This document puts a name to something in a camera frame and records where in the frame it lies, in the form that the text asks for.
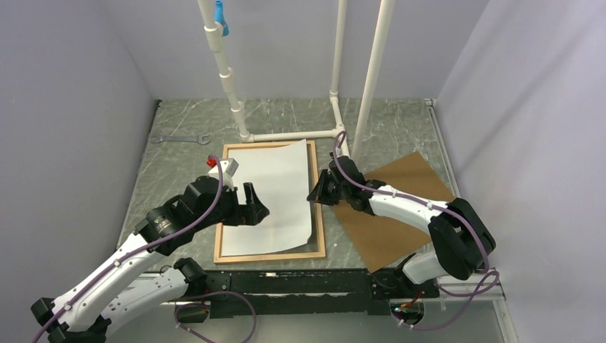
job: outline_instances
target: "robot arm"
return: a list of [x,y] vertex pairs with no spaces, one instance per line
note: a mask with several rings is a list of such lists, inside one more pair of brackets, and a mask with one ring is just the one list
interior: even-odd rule
[[353,181],[383,192],[371,192],[353,185],[343,177],[333,160],[328,169],[322,170],[316,187],[307,197],[308,201],[332,206],[345,200],[357,211],[396,219],[431,236],[433,247],[428,252],[408,256],[397,268],[397,277],[407,289],[445,275],[466,280],[482,266],[482,256],[472,235],[458,219],[440,209],[449,209],[465,218],[480,238],[486,253],[494,250],[494,239],[467,201],[456,198],[447,203],[419,198],[385,182],[366,180],[348,156],[338,157],[338,162]]
[[[221,196],[198,225],[159,243],[194,223],[211,206],[219,186],[219,168],[213,161],[209,161],[212,166],[209,176],[199,177],[187,186],[182,195],[149,211],[122,246],[86,279],[56,299],[41,298],[32,305],[31,310],[40,325],[47,323],[59,311],[64,311],[47,329],[50,342],[105,342],[106,336],[151,307],[191,293],[204,293],[206,274],[193,259],[180,259],[160,277],[136,289],[123,291],[141,273],[191,242],[196,232],[217,223],[256,225],[269,215],[269,210],[259,201],[250,183],[244,184],[246,204],[239,204],[237,189],[232,183],[238,164],[233,159],[221,160],[220,163],[224,181]],[[125,254],[152,242],[159,244],[121,262]],[[92,288],[75,302],[69,302],[91,282],[94,283]]]

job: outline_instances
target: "wooden frame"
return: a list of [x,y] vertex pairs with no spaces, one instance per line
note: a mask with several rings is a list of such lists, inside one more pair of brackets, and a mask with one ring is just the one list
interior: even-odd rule
[[[227,158],[230,150],[235,149],[263,149],[275,148],[293,144],[295,141],[273,141],[262,143],[242,143],[242,144],[225,144],[223,148],[223,158]],[[316,143],[312,140],[307,140],[307,156],[309,166],[311,168],[311,183],[312,187],[318,182],[318,161],[316,158]],[[317,252],[295,252],[295,253],[271,253],[271,254],[256,254],[256,255],[241,255],[241,256],[222,256],[221,246],[223,240],[223,224],[217,225],[217,234],[214,240],[214,263],[238,263],[238,262],[263,262],[263,261],[281,261],[286,259],[322,259],[326,257],[326,246],[324,245],[324,225],[322,222],[322,205],[314,205],[314,218],[318,251]]]

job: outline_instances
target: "white wall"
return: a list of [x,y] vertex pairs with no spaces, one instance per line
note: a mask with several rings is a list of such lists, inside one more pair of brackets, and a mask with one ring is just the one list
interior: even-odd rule
[[97,0],[0,1],[0,341],[111,254],[152,115]]
[[[102,0],[152,94],[225,97],[196,0]],[[326,97],[337,0],[225,0],[224,40],[243,97]],[[488,0],[397,1],[377,97],[435,98]],[[350,0],[341,96],[361,96],[379,1]]]
[[606,340],[605,1],[492,0],[438,98],[521,342]]

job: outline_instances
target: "table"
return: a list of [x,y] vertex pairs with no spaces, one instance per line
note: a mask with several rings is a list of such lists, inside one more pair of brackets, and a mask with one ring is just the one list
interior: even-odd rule
[[[360,99],[340,100],[343,122],[351,137],[355,134],[359,105]],[[334,126],[328,99],[249,99],[246,100],[246,122],[252,133],[313,131]],[[376,99],[372,103],[368,132],[364,135],[364,153],[358,167],[362,172],[369,172],[418,151],[456,193],[436,129],[424,99]],[[177,136],[210,134],[211,142],[204,146],[180,142],[147,144],[118,245],[150,209],[181,194],[188,183],[208,172],[208,154],[221,156],[224,144],[239,143],[226,99],[162,101],[151,132]],[[319,169],[327,167],[332,145],[331,139],[316,140]],[[182,257],[192,257],[205,270],[365,268],[332,210],[322,207],[322,216],[326,259],[217,266],[213,262],[215,228],[208,227],[151,271],[157,272],[163,265],[172,265]]]

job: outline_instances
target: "brown cardboard sheet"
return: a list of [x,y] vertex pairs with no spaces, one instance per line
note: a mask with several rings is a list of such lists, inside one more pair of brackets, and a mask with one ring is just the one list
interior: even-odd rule
[[[450,202],[455,197],[418,152],[364,176],[426,199]],[[431,240],[429,235],[410,225],[357,212],[345,202],[332,208],[371,272],[407,256]]]

